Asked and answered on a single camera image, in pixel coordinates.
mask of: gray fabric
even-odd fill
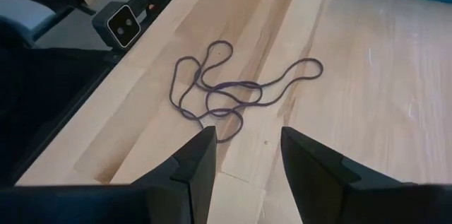
[[[50,8],[31,0],[0,0],[0,4],[0,20],[27,41],[55,16]]]

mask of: light wood table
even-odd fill
[[[242,132],[218,146],[209,223],[300,223],[282,166],[282,126],[402,181],[452,182],[452,5],[425,0],[173,0],[19,184],[129,183],[159,165],[199,128],[169,103],[175,61],[199,59],[214,40],[233,58],[211,84],[278,77],[315,57],[315,81],[277,104],[244,111]],[[219,48],[215,59],[226,52]],[[181,67],[176,95],[195,67]],[[301,66],[265,100],[299,75]],[[254,98],[236,92],[244,99]],[[201,113],[203,93],[187,105]],[[231,105],[216,98],[213,105]],[[223,138],[234,118],[215,124]]]

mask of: tangled cord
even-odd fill
[[[212,49],[217,46],[217,45],[221,45],[224,44],[226,46],[229,47],[230,49],[230,53],[229,55],[224,58],[222,61],[219,61],[216,64],[213,64],[211,66],[208,66],[207,68],[204,68],[204,66],[207,63],[207,60],[209,59],[210,53],[212,52]],[[216,86],[211,86],[209,84],[207,84],[204,81],[204,76],[206,75],[207,72],[209,72],[210,70],[217,68],[221,65],[223,65],[224,63],[226,63],[227,61],[229,61],[232,57],[232,54],[234,53],[234,47],[232,46],[231,43],[229,43],[226,40],[217,40],[212,42],[208,48],[207,48],[207,53],[206,53],[206,57],[204,58],[203,62],[199,62],[195,57],[192,56],[187,56],[187,57],[182,57],[180,59],[178,59],[176,61],[176,64],[174,66],[174,73],[172,76],[172,81],[171,81],[171,86],[169,89],[169,101],[171,102],[171,104],[182,114],[182,116],[184,116],[186,119],[192,120],[192,121],[197,121],[199,123],[199,125],[201,126],[201,128],[203,129],[204,126],[201,122],[202,118],[208,116],[208,115],[213,115],[214,117],[218,117],[218,118],[224,118],[227,117],[230,114],[234,114],[240,121],[239,124],[239,128],[231,135],[229,135],[227,138],[224,138],[222,140],[218,140],[218,143],[226,143],[230,140],[232,140],[241,130],[244,124],[244,119],[242,114],[240,114],[240,112],[238,110],[240,109],[244,109],[246,107],[267,107],[270,105],[275,104],[277,101],[279,101],[285,91],[295,82],[297,81],[301,81],[301,80],[314,80],[316,78],[319,78],[322,73],[323,73],[323,64],[318,60],[318,59],[314,59],[314,58],[303,58],[303,59],[299,59],[298,61],[294,62],[292,65],[290,65],[285,72],[277,79],[268,82],[268,83],[264,83],[264,84],[260,84],[257,82],[253,82],[253,81],[227,81],[227,82],[223,82],[223,83],[219,83]],[[176,83],[176,77],[177,77],[177,72],[179,69],[179,65],[183,62],[183,61],[193,61],[197,66],[198,69],[196,70],[193,80],[190,84],[190,86],[184,91],[184,93],[182,94],[182,96],[179,99],[179,102],[176,104],[174,102],[174,100],[172,99],[172,94],[174,92],[174,84]],[[281,94],[279,94],[279,96],[277,96],[276,99],[270,101],[270,102],[265,102],[265,103],[261,103],[261,99],[263,97],[263,89],[268,87],[268,86],[272,86],[278,82],[280,82],[282,79],[284,79],[284,77],[286,76],[287,73],[289,73],[289,71],[294,68],[296,65],[301,64],[303,62],[313,62],[315,63],[318,67],[319,67],[319,73],[316,74],[315,76],[300,76],[300,77],[296,77],[294,79],[292,79],[284,88],[284,90],[281,92]],[[182,103],[184,101],[184,98],[186,97],[187,94],[189,94],[190,90],[194,87],[198,87],[199,89],[201,89],[202,91],[206,92],[206,98],[205,100],[205,105],[206,105],[206,109],[207,111],[199,116],[196,116],[193,112],[185,109],[182,107]],[[247,90],[258,90],[259,91],[259,97],[254,100],[254,101],[243,101],[243,100],[239,100],[239,98],[237,98],[236,96],[234,96],[231,93],[225,92],[223,91],[226,88],[234,88],[234,87],[241,87],[241,88],[245,88]],[[224,108],[214,108],[211,109],[209,107],[209,98],[211,97],[212,94],[221,94],[224,96],[227,96],[231,99],[233,99],[237,105],[235,107],[224,107]]]

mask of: camera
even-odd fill
[[[141,26],[128,3],[108,3],[92,21],[105,44],[113,49],[127,50],[138,39]]]

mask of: wooden surface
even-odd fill
[[[279,140],[293,126],[402,181],[452,182],[452,6],[425,0],[173,0],[64,127],[19,184],[129,183],[198,132],[170,105],[175,61],[201,59],[214,40],[233,58],[210,84],[267,82],[302,57],[325,66],[267,108],[243,112],[242,132],[218,146],[209,223],[300,223]],[[218,48],[215,59],[226,55]],[[274,98],[301,66],[265,92]],[[183,65],[176,95],[194,67]],[[237,91],[243,99],[250,93]],[[187,106],[203,111],[203,93]],[[216,107],[231,103],[222,98]],[[208,118],[223,138],[233,118]]]

